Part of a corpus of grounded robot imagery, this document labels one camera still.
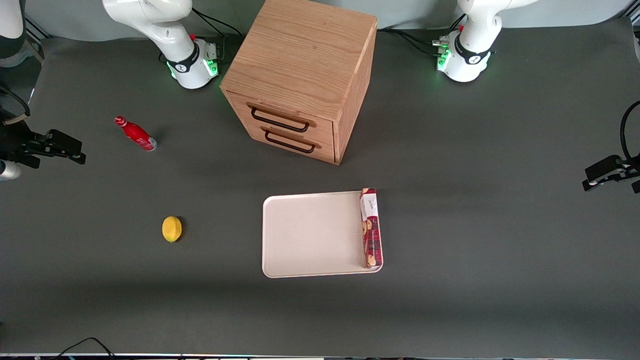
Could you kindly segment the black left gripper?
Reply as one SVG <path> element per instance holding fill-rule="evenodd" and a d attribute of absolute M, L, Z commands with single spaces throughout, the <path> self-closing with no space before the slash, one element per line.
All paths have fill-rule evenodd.
<path fill-rule="evenodd" d="M 640 155 L 622 158 L 610 155 L 585 169 L 586 179 L 582 182 L 585 192 L 592 191 L 608 182 L 628 182 L 640 176 Z M 640 194 L 640 180 L 631 184 L 634 194 Z"/>

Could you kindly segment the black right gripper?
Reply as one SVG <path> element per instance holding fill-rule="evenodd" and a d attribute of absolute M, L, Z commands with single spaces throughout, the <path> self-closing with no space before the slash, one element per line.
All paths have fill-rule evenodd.
<path fill-rule="evenodd" d="M 30 149 L 25 144 L 30 141 Z M 35 134 L 25 121 L 0 124 L 0 157 L 3 161 L 23 164 L 27 167 L 39 166 L 41 157 L 66 158 L 84 165 L 86 155 L 82 153 L 82 142 L 57 129 L 45 134 Z"/>

